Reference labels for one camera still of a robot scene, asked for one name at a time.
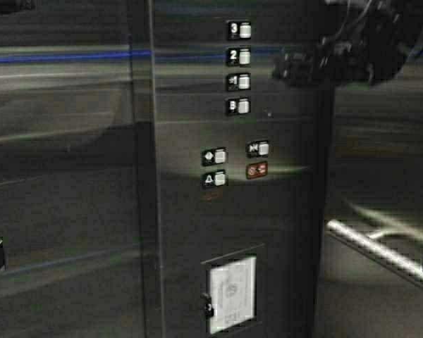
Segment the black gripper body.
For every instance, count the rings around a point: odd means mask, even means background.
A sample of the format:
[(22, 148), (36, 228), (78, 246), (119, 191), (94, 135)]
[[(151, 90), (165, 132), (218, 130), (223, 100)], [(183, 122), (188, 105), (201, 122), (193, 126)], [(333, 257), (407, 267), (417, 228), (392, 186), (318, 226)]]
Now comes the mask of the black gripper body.
[(290, 87), (337, 87), (354, 82), (369, 86), (396, 77), (405, 64), (401, 20), (364, 20), (345, 38), (311, 49), (283, 49), (274, 59), (272, 77)]

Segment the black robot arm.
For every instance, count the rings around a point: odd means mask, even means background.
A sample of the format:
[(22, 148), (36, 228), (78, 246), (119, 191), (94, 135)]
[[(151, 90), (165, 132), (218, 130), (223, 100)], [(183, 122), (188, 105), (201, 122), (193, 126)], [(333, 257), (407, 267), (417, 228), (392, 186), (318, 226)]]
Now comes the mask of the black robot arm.
[(282, 50), (272, 76), (289, 87), (376, 86), (423, 54), (423, 1), (325, 1), (332, 33), (299, 51)]

